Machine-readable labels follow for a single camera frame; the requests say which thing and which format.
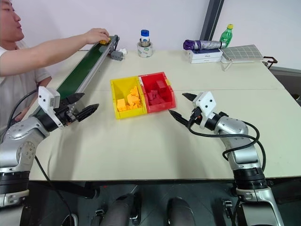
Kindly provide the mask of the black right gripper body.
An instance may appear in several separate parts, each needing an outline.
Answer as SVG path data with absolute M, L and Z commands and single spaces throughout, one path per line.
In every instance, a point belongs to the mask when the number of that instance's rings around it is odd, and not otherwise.
M 193 124 L 197 124 L 197 125 L 201 124 L 201 122 L 202 122 L 201 113 L 202 113 L 202 110 L 200 109 L 199 106 L 197 106 L 193 109 L 192 114 L 189 119 L 190 126 L 192 126 Z

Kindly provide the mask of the person's right hand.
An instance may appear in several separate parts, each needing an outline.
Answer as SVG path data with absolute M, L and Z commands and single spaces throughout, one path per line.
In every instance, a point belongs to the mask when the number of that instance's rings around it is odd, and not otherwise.
M 103 28 L 93 28 L 84 34 L 87 44 L 101 43 L 106 44 L 111 41 L 109 33 Z

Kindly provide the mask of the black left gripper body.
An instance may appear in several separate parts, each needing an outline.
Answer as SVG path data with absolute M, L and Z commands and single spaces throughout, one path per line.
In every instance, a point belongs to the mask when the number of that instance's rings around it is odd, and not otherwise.
M 73 112 L 77 102 L 78 99 L 76 98 L 64 98 L 60 100 L 59 107 L 54 109 L 55 116 L 59 119 L 63 127 L 76 120 Z

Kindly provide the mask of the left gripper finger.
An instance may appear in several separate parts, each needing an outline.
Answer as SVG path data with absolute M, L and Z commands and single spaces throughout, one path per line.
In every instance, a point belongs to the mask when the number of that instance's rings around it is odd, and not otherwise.
M 97 110 L 98 107 L 99 104 L 93 104 L 83 108 L 80 112 L 76 114 L 76 120 L 78 122 L 83 121 L 84 119 L 92 115 Z
M 62 105 L 72 105 L 72 104 L 78 102 L 84 95 L 85 95 L 84 93 L 73 93 L 64 99 L 61 99 L 61 104 Z

